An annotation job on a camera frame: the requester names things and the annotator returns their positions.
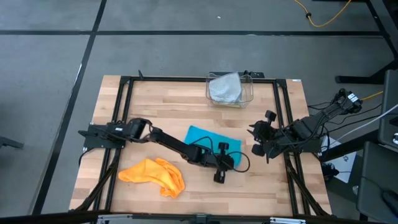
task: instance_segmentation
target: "orange cloth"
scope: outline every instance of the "orange cloth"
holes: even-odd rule
[[[144,159],[140,163],[119,172],[119,179],[125,182],[153,182],[162,188],[160,194],[176,198],[185,189],[181,172],[164,159]]]

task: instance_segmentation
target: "teal towel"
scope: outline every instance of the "teal towel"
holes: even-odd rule
[[[213,150],[214,150],[215,154],[220,153],[220,150],[218,149],[218,143],[220,143],[220,142],[226,142],[229,144],[229,149],[226,150],[226,152],[225,152],[226,154],[228,154],[230,152],[236,152],[236,151],[241,152],[241,144],[242,144],[241,140],[236,140],[236,139],[232,139],[232,138],[229,138],[226,136],[222,136],[220,134],[212,133],[210,131],[200,129],[195,126],[189,127],[188,133],[185,136],[184,143],[190,144],[190,143],[192,143],[202,137],[205,137],[205,136],[208,136],[213,141]],[[205,146],[205,147],[211,149],[210,140],[207,138],[202,139],[202,140],[196,142],[195,144]],[[230,156],[234,160],[234,168],[237,168],[237,166],[241,163],[242,155],[240,153],[232,153]]]

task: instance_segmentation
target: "gray floor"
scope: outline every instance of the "gray floor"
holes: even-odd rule
[[[341,2],[302,2],[313,12],[317,23],[343,6]],[[0,29],[91,30],[99,5],[100,0],[3,0]],[[374,1],[374,5],[397,40],[396,28],[384,6],[380,1]],[[304,15],[293,1],[113,0],[106,5],[99,29],[318,30],[308,24]],[[364,3],[352,3],[339,19],[322,30],[377,30],[377,26]],[[85,35],[0,35],[0,135],[25,143],[23,150],[0,150],[0,217],[29,213],[87,41]],[[145,75],[164,76],[253,70],[270,78],[301,79],[307,103],[314,104],[329,101],[340,88],[360,97],[382,90],[376,85],[340,85],[334,82],[334,76],[370,75],[391,60],[391,51],[380,38],[97,36],[43,212],[68,209],[83,145],[77,131],[86,129],[91,120],[103,75],[137,75],[138,69]],[[372,108],[380,100],[371,99],[364,108]],[[377,113],[376,110],[351,120]],[[352,127],[355,125],[331,136],[337,138]],[[358,218],[353,203],[332,193],[330,202],[338,217]]]

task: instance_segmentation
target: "yellow cable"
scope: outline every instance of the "yellow cable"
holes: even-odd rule
[[[372,98],[372,97],[375,97],[375,96],[377,96],[377,95],[380,95],[381,93],[383,93],[383,91],[380,91],[380,92],[375,93],[375,94],[373,94],[373,95],[370,95],[370,96],[367,96],[367,97],[365,97],[365,98],[362,98],[361,100],[368,100],[368,99],[370,99],[370,98]]]
[[[297,4],[299,4],[301,7],[303,7],[304,11],[306,14],[308,14],[308,10],[307,8],[305,8],[305,6],[303,4],[301,4],[298,0],[294,0]],[[333,22],[346,8],[347,6],[350,4],[352,0],[348,0],[348,2],[346,3],[346,5],[340,10],[340,12],[338,12],[333,18],[331,18],[328,22],[322,24],[322,25],[316,25],[312,22],[311,20],[311,16],[308,16],[308,20],[310,21],[310,23],[315,26],[315,27],[324,27],[326,25],[328,25],[329,23]]]

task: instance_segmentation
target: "wooden tabletop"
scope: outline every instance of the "wooden tabletop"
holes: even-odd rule
[[[95,124],[111,120],[118,92],[120,76],[106,75],[99,90],[93,115]],[[299,80],[287,80],[294,119],[308,116],[302,84]],[[283,156],[271,159],[251,153],[255,143],[246,131],[249,124],[264,119],[267,110],[276,111],[271,84],[254,84],[254,99],[247,108],[215,108],[207,105],[206,83],[200,82],[134,82],[129,109],[131,118],[141,117],[154,126],[181,141],[191,125],[230,138],[242,140],[242,150],[251,160],[246,173],[228,171],[225,184],[213,182],[215,169],[188,164],[181,156],[155,143],[126,143],[121,154],[118,171],[127,169],[145,158],[162,158],[175,165],[182,173],[185,190],[176,199],[160,195],[160,187],[153,183],[127,183],[117,179],[112,212],[145,213],[209,213],[214,215],[280,215],[291,216],[289,190]],[[284,121],[287,124],[282,90],[279,90]],[[277,119],[273,127],[278,128]],[[88,196],[98,182],[104,149],[94,149],[83,157],[76,179],[70,208],[76,208]],[[301,155],[305,183],[315,200],[328,213],[331,212],[318,160],[309,153]],[[238,169],[245,169],[242,159]],[[105,186],[100,208],[108,186]],[[298,208],[301,213],[300,191],[296,186]]]

